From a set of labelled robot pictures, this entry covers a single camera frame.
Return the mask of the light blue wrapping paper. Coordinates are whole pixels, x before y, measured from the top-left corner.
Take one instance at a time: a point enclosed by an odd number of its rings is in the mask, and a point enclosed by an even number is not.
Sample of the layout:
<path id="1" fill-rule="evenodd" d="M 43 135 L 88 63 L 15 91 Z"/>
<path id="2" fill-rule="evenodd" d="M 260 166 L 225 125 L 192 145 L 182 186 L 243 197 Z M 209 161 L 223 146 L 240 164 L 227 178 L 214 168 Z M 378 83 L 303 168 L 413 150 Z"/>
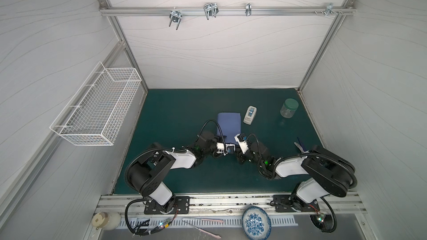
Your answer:
<path id="1" fill-rule="evenodd" d="M 222 112 L 217 116 L 217 123 L 221 127 L 224 140 L 227 144 L 238 144 L 235 136 L 241 133 L 241 114 Z"/>

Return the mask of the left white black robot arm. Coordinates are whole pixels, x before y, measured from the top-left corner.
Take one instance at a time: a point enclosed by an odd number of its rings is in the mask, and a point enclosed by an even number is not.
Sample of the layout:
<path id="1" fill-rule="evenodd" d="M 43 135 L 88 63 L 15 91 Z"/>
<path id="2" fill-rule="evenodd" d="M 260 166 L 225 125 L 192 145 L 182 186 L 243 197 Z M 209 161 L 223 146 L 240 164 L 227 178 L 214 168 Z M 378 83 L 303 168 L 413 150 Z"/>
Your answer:
<path id="1" fill-rule="evenodd" d="M 137 156 L 126 168 L 126 184 L 144 199 L 156 202 L 164 213 L 176 204 L 176 196 L 163 180 L 171 170 L 192 169 L 207 156 L 219 158 L 227 154 L 222 129 L 215 120 L 207 120 L 197 134 L 197 140 L 179 149 L 164 148 L 158 143 Z"/>

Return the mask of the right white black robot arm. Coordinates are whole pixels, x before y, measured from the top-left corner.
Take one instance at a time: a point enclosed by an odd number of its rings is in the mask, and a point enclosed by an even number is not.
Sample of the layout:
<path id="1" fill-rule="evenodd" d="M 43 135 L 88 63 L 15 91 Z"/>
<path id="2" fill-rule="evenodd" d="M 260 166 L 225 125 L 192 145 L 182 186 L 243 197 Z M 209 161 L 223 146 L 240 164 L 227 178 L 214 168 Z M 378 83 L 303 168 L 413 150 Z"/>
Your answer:
<path id="1" fill-rule="evenodd" d="M 310 177 L 297 184 L 287 198 L 273 200 L 273 205 L 292 209 L 294 212 L 303 212 L 308 208 L 314 210 L 318 198 L 328 195 L 346 197 L 348 190 L 358 184 L 355 167 L 321 146 L 304 150 L 299 143 L 295 143 L 300 149 L 299 154 L 275 158 L 254 134 L 237 134 L 235 141 L 239 145 L 236 149 L 239 163 L 256 163 L 259 173 L 267 180 L 299 175 Z"/>

